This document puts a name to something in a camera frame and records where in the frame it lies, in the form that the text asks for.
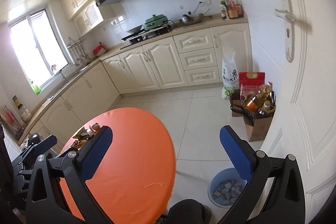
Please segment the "light green snack wrapper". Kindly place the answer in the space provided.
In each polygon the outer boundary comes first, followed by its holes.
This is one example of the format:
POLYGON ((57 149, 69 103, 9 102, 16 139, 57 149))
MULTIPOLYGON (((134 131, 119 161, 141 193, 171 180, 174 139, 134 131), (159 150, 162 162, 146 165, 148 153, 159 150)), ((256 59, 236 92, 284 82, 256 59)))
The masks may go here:
POLYGON ((85 129, 85 127, 82 127, 74 136, 74 139, 77 140, 82 140, 82 139, 86 139, 88 136, 87 134, 87 130, 85 129))

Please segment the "lower kitchen cabinets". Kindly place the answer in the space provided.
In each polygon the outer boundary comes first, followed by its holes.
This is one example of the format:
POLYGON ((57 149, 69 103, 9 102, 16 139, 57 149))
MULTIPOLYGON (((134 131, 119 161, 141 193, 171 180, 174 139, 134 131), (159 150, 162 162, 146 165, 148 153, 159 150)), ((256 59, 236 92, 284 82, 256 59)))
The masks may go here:
POLYGON ((113 50, 75 75, 34 113, 24 135, 38 130, 64 144, 70 133, 105 112, 121 95, 222 82, 222 57, 233 50, 237 70, 252 67, 246 19, 210 21, 113 50))

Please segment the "jar on counter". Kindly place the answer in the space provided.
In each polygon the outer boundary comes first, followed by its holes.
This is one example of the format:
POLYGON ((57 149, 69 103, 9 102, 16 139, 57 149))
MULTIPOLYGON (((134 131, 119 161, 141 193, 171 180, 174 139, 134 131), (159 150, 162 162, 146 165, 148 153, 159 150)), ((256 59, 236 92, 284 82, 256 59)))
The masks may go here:
POLYGON ((22 119, 22 121, 24 121, 25 123, 29 123, 29 121, 31 120, 32 114, 30 113, 29 109, 26 108, 26 106, 24 106, 20 100, 18 100, 17 96, 13 96, 12 98, 16 108, 19 111, 20 117, 22 119))

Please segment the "brown crumpled paper ball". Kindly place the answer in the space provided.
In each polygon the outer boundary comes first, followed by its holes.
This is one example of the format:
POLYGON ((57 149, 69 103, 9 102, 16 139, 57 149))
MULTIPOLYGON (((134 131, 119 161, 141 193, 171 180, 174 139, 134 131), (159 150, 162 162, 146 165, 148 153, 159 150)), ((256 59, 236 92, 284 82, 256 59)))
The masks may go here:
POLYGON ((90 126, 90 129, 94 132, 98 132, 101 129, 101 126, 98 123, 95 123, 90 126))

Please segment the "green dish soap bottle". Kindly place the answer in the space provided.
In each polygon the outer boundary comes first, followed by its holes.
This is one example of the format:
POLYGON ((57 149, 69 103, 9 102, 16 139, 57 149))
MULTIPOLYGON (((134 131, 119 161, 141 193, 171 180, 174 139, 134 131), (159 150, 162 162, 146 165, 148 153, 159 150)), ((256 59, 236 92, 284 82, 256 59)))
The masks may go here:
POLYGON ((36 95, 41 93, 40 87, 38 87, 38 85, 36 85, 33 81, 31 81, 31 87, 36 95))

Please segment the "round orange table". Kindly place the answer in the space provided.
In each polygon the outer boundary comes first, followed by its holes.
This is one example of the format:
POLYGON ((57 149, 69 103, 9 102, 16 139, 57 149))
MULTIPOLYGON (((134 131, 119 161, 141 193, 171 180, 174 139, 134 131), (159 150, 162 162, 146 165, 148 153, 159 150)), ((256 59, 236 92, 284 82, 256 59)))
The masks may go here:
POLYGON ((164 124, 135 107, 117 108, 91 119, 113 131, 113 141, 93 178, 86 182, 114 223, 155 223, 171 198, 176 157, 164 124))

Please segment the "sink faucet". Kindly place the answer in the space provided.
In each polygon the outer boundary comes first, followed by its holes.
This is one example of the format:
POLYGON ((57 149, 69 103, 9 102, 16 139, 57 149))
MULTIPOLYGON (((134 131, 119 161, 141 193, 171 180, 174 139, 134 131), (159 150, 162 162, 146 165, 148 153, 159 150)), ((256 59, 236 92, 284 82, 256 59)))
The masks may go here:
POLYGON ((57 70, 56 64, 51 66, 51 70, 54 73, 54 75, 61 75, 63 82, 66 83, 67 82, 67 75, 65 73, 63 73, 62 69, 57 70))

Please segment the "window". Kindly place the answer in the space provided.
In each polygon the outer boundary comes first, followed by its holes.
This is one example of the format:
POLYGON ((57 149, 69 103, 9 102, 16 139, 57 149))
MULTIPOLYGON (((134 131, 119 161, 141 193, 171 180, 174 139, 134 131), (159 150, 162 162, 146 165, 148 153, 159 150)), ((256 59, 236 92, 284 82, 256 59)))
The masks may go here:
POLYGON ((41 90, 56 77, 52 65, 56 64, 57 70, 70 65, 46 9, 27 14, 12 23, 10 40, 29 84, 33 81, 41 90))

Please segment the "hanging utensil rack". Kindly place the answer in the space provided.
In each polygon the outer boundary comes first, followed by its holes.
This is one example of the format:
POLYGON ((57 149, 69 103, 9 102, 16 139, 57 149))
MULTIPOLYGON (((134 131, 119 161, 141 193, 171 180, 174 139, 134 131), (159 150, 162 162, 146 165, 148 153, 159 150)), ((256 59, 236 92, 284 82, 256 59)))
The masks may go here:
POLYGON ((85 37, 77 40, 74 40, 71 37, 68 38, 67 50, 76 66, 88 64, 91 60, 90 55, 85 50, 85 41, 85 37))

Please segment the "yellow cooking oil bottle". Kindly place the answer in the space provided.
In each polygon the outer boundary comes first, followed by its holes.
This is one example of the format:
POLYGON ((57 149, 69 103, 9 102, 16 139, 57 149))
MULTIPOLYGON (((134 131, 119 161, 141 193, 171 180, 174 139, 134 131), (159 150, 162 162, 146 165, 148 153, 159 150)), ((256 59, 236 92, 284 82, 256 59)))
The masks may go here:
POLYGON ((269 92, 272 91, 272 86, 263 84, 258 91, 250 96, 245 103, 245 108, 250 112, 256 112, 268 98, 269 92))

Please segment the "black gas stove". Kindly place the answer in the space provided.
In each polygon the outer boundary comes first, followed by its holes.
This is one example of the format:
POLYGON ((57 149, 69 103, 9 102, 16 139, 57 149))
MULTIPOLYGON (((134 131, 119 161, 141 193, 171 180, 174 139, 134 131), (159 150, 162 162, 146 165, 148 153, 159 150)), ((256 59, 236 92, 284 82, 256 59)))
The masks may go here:
POLYGON ((140 30, 139 32, 136 32, 132 35, 129 35, 125 38, 123 38, 123 41, 126 42, 126 44, 124 46, 121 47, 121 50, 127 47, 130 47, 134 44, 143 42, 147 39, 151 39, 154 38, 156 36, 160 36, 160 35, 164 35, 169 33, 170 31, 172 31, 174 29, 173 26, 171 26, 170 24, 165 24, 163 26, 160 26, 158 28, 154 28, 152 30, 140 30))

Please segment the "white rice sack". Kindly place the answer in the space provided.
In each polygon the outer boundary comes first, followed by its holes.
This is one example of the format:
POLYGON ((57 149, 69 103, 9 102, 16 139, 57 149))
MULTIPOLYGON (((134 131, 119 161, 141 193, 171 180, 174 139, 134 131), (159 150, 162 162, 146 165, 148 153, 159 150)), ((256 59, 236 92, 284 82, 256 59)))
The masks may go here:
POLYGON ((222 58, 222 79, 222 98, 229 99, 239 89, 239 72, 234 52, 227 52, 222 58))

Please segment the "green electric cooking pot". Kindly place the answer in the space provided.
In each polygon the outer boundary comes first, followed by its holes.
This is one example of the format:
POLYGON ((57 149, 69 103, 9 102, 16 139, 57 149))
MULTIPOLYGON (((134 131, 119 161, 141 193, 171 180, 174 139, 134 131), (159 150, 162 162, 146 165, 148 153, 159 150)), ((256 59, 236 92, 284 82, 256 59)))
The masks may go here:
POLYGON ((153 14, 151 18, 145 20, 143 24, 143 29, 148 31, 154 28, 160 27, 168 22, 167 16, 163 14, 155 15, 153 14))

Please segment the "steel wok on counter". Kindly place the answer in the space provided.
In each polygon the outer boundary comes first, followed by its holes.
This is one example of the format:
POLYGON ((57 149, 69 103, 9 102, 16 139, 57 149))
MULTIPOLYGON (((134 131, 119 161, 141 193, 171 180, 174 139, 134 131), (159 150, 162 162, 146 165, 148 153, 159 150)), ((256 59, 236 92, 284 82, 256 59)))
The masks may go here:
POLYGON ((212 18, 210 15, 200 14, 184 14, 179 18, 179 22, 183 26, 190 26, 193 24, 201 23, 205 18, 212 18))

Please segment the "condiment bottles rack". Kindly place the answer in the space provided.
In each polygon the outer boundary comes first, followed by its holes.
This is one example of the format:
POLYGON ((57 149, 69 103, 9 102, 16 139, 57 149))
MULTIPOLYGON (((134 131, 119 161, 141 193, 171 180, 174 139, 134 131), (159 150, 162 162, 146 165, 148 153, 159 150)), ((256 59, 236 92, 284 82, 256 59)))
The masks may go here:
POLYGON ((220 0, 220 14, 223 20, 242 18, 244 12, 240 0, 220 0))

